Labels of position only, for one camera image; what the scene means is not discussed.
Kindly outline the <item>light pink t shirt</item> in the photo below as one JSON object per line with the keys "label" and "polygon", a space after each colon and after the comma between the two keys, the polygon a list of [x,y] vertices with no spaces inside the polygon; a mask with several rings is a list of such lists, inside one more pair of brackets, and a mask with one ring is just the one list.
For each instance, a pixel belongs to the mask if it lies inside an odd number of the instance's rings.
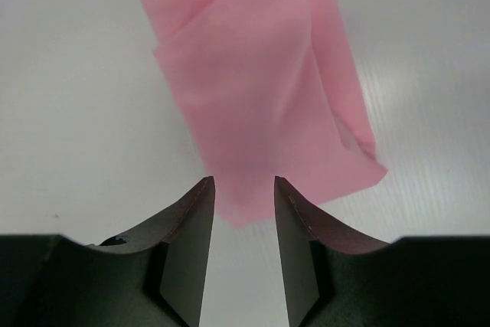
{"label": "light pink t shirt", "polygon": [[336,0],[141,0],[155,58],[236,226],[287,178],[324,204],[386,169]]}

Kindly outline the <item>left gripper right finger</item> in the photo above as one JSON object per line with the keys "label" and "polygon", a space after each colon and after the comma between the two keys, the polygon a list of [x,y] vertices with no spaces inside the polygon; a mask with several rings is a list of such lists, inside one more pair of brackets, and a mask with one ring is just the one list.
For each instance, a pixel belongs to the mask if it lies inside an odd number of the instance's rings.
{"label": "left gripper right finger", "polygon": [[291,326],[487,326],[489,238],[403,237],[349,227],[275,180]]}

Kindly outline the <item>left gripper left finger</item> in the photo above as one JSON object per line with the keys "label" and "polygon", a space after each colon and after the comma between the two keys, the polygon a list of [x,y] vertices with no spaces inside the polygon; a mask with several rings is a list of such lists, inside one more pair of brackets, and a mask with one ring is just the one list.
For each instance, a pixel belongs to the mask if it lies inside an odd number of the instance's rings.
{"label": "left gripper left finger", "polygon": [[1,238],[3,326],[196,326],[214,219],[214,180],[98,245]]}

